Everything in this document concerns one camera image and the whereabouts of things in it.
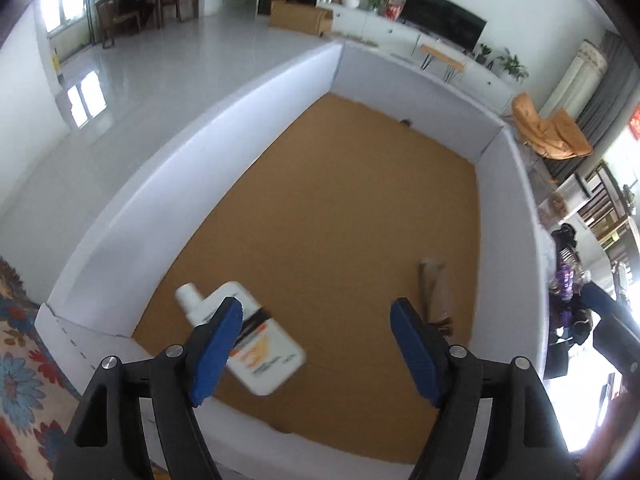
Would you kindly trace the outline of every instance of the tv stand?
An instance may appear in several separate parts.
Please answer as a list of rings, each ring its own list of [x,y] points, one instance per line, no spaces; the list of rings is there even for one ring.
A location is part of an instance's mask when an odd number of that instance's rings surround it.
[[[497,115],[511,113],[511,100],[521,90],[510,86],[486,67],[465,56],[461,47],[452,46],[443,38],[424,33],[417,27],[412,27],[412,24],[393,22],[373,12],[348,9],[336,4],[318,6],[333,11],[332,32],[374,43],[381,52],[406,60],[418,68],[426,57],[426,54],[420,52],[422,45],[441,52],[464,66],[461,73],[449,78],[450,84]],[[443,78],[447,75],[446,65],[443,63],[431,63],[427,70]]]

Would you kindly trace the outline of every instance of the orange label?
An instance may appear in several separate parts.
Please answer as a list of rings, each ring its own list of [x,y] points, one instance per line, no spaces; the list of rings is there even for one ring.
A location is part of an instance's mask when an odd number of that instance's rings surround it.
[[[269,354],[269,337],[264,336],[249,348],[249,351],[240,358],[240,362],[247,368],[257,367]]]

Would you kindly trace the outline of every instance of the orange chair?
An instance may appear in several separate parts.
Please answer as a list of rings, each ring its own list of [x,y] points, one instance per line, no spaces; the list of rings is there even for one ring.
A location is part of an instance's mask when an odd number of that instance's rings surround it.
[[[550,119],[541,119],[529,95],[520,94],[514,97],[511,110],[524,142],[539,155],[564,160],[593,153],[589,141],[564,108]]]

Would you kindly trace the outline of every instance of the gray curtain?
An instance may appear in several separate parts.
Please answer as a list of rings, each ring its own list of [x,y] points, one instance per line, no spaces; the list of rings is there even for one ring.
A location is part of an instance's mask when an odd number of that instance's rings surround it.
[[[632,95],[640,85],[640,68],[631,51],[619,35],[610,31],[605,33],[600,48],[609,61],[607,73],[576,119],[576,123],[594,147],[594,153],[588,157],[574,157],[569,160],[545,160],[551,176],[560,182],[575,173],[578,167],[587,161],[587,166],[591,165],[599,153],[598,160],[593,164],[595,166],[606,151],[600,149],[600,144],[604,143],[602,147],[608,144],[606,148],[612,144],[638,104],[637,101],[634,102]]]

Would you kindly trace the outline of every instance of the window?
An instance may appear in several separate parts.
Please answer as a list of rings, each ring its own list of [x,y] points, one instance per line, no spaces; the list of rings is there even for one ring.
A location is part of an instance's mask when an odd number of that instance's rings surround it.
[[[93,71],[82,79],[80,91],[78,86],[72,86],[66,95],[71,102],[71,115],[78,128],[88,123],[89,116],[94,118],[107,107],[98,75]]]
[[[53,32],[84,16],[84,0],[40,0],[40,11],[47,32]]]

